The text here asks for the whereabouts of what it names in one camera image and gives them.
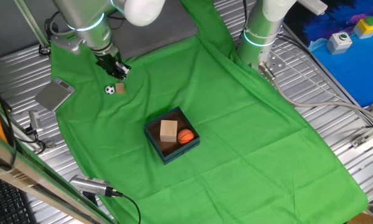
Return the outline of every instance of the soccer ball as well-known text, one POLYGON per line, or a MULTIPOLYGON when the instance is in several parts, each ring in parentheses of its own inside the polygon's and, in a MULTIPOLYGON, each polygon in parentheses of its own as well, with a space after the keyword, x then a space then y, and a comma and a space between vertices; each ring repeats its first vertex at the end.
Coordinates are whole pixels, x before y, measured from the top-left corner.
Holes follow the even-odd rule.
POLYGON ((113 94, 113 93, 114 93, 114 87, 113 87, 113 86, 107 86, 107 87, 105 88, 105 92, 106 92, 107 94, 113 94))

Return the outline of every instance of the metal grating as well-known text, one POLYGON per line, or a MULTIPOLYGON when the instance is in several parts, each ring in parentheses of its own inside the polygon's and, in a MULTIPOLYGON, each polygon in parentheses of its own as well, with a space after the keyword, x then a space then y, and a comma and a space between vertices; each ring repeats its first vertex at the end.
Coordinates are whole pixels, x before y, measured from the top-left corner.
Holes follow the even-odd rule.
MULTIPOLYGON (((248 12, 255 0, 247 1, 248 12)), ((214 0, 214 6, 223 18, 234 40, 244 27, 242 0, 214 0)), ((280 34, 288 35, 284 29, 280 34)), ((272 66, 281 89, 294 101, 317 103, 347 101, 349 94, 334 79, 326 75, 301 49, 283 39, 277 39, 272 48, 274 57, 281 58, 287 66, 279 70, 272 66)), ((373 139, 353 148, 351 141, 367 131, 367 123, 354 110, 339 106, 321 108, 295 108, 328 143, 330 148, 355 178, 361 189, 373 200, 373 139)))
MULTIPOLYGON (((247 2, 250 10, 255 1, 247 2)), ((233 39, 237 40, 244 26, 242 0, 214 0, 214 6, 233 39)), ((55 149, 46 151, 40 157, 65 180, 70 180, 75 174, 81 174, 81 171, 63 140, 55 114, 34 101, 34 96, 51 80, 50 60, 48 57, 39 57, 37 50, 38 47, 31 47, 0 58, 0 94, 14 108, 12 117, 23 127, 29 125, 28 111, 39 111, 45 131, 41 139, 53 141, 56 145, 55 149)), ((276 76, 281 88, 291 99, 305 103, 347 100, 348 93, 337 81, 327 76, 290 42, 278 39, 272 51, 275 57, 279 56, 288 64, 276 76)), ((323 137, 367 193, 369 200, 372 200, 373 140, 357 149, 350 144, 357 135, 366 131, 364 120, 355 111, 338 106, 296 110, 323 137)), ((29 196, 29 203, 41 224, 79 223, 32 196, 29 196)), ((98 200, 98 203, 112 217, 102 202, 98 200)))
MULTIPOLYGON (((38 55, 39 47, 31 47, 16 54, 0 58, 0 95, 13 108, 12 117, 24 128, 29 126, 29 110, 37 110, 44 133, 43 141, 53 141, 55 149, 47 149, 40 158, 69 181, 82 174, 59 131, 55 113, 48 111, 34 100, 34 96, 51 81, 51 61, 38 55)), ((28 195, 29 205, 40 224, 79 223, 56 208, 28 195)), ((98 199, 100 209, 111 218, 108 210, 98 199)))

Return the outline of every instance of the wooden cube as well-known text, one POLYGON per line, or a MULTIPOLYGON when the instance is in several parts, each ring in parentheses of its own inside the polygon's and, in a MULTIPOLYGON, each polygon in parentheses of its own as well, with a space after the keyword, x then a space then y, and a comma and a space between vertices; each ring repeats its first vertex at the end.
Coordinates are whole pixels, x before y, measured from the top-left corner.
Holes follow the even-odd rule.
POLYGON ((177 121, 160 121, 160 141, 177 142, 177 121))
POLYGON ((116 89, 116 93, 118 93, 118 94, 121 94, 121 93, 125 92, 123 83, 117 83, 115 85, 115 89, 116 89))

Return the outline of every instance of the green button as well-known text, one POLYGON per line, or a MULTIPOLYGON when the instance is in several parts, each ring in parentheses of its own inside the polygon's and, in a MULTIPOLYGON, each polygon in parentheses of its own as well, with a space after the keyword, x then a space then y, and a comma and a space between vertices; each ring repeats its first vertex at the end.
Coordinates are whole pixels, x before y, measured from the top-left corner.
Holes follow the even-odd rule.
POLYGON ((373 26, 373 16, 368 16, 368 17, 366 17, 366 22, 367 22, 370 26, 373 26))
POLYGON ((347 36, 346 34, 341 34, 341 35, 340 35, 340 39, 341 39, 341 40, 346 40, 347 37, 348 37, 348 36, 347 36))

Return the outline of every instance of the gray pad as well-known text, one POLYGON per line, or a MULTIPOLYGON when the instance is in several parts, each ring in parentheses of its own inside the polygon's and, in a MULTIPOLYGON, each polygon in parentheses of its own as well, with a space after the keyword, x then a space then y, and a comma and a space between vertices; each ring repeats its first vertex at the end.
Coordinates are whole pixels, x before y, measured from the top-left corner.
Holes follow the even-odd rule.
MULTIPOLYGON (((123 17, 120 12, 112 16, 123 17)), ((122 21, 109 19, 112 28, 122 21)), ((137 27, 124 21, 112 30, 112 41, 118 47, 121 57, 128 59, 146 54, 152 50, 186 39, 198 33, 198 28, 179 0, 167 0, 162 12, 153 23, 137 27)))

